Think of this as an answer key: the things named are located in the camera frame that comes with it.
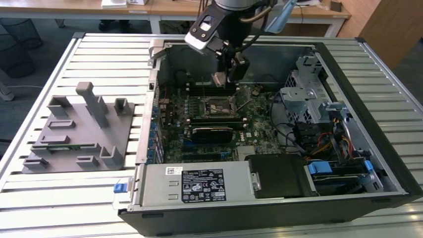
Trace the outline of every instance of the slotted metal surface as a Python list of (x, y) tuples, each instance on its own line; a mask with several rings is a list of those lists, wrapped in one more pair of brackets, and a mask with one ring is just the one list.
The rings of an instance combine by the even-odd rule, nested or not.
[[(0, 237), (142, 237), (117, 217), (117, 208), (130, 201), (127, 194), (113, 194), (112, 187), (135, 173), (135, 153), (140, 137), (142, 115), (150, 76), (147, 61), (154, 38), (182, 40), (172, 35), (87, 34), (72, 39), (61, 61), (0, 162)], [(386, 132), (418, 182), (423, 183), (423, 114), (402, 84), (368, 49), (352, 39), (263, 37), (262, 41), (326, 43), (366, 105)], [(136, 104), (136, 116), (127, 148), (126, 169), (112, 172), (24, 175), (23, 161), (31, 142), (40, 134), (53, 95), (67, 95), (81, 103), (75, 93), (80, 81), (93, 83), (93, 92), (112, 102), (126, 97)], [(334, 82), (328, 82), (342, 100)], [(350, 223), (298, 226), (254, 231), (203, 234), (196, 237), (422, 237), (423, 199), (395, 209), (384, 209)]]

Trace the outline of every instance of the green circuit board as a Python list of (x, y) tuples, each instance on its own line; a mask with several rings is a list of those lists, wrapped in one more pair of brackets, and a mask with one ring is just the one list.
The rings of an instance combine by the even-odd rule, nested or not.
[[(162, 101), (166, 107), (160, 106), (166, 163), (210, 162), (204, 155), (220, 155), (219, 161), (238, 161), (236, 149), (243, 146), (252, 146), (256, 154), (282, 152), (268, 116), (270, 96), (274, 93), (258, 93), (255, 89), (254, 85), (243, 86), (235, 96), (216, 97), (192, 97), (183, 90), (171, 93), (168, 101)], [(194, 145), (190, 134), (194, 127), (187, 120), (204, 119), (202, 127), (207, 127), (210, 118), (239, 118), (243, 128), (234, 130), (230, 143)], [(230, 123), (211, 124), (224, 127)], [(190, 159), (190, 155), (202, 155), (204, 159)]]

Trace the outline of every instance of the blue handle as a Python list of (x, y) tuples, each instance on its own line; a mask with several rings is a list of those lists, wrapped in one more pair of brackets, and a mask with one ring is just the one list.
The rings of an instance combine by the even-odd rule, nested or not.
[(283, 30), (284, 25), (288, 22), (288, 18), (290, 18), (295, 5), (296, 5), (296, 0), (290, 0), (287, 2), (287, 4), (283, 7), (280, 16), (275, 17), (272, 22), (267, 26), (266, 28), (267, 32), (279, 33)]

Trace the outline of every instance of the power supply label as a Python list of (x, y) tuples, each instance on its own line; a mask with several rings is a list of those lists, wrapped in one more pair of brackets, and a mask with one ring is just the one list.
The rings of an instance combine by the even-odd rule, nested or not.
[(182, 178), (184, 203), (226, 201), (223, 169), (183, 171)]

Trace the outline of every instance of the motherboard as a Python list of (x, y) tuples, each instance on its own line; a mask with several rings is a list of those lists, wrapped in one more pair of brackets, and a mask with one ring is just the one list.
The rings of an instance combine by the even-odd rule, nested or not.
[(164, 86), (160, 99), (164, 163), (240, 161), (282, 152), (270, 121), (275, 93), (260, 85)]

